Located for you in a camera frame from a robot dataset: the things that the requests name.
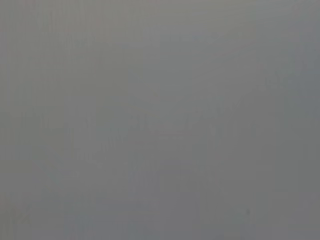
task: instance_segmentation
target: gray wall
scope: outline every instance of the gray wall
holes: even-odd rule
[[[1,239],[319,239],[319,12],[0,0]]]

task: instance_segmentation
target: gray surface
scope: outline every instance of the gray surface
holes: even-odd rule
[[[319,12],[1,0],[2,239],[320,239]]]

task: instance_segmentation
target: gray background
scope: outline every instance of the gray background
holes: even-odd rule
[[[320,239],[319,13],[0,0],[2,239]]]

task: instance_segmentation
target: plain backdrop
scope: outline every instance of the plain backdrop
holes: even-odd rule
[[[2,239],[320,239],[319,12],[0,0]]]

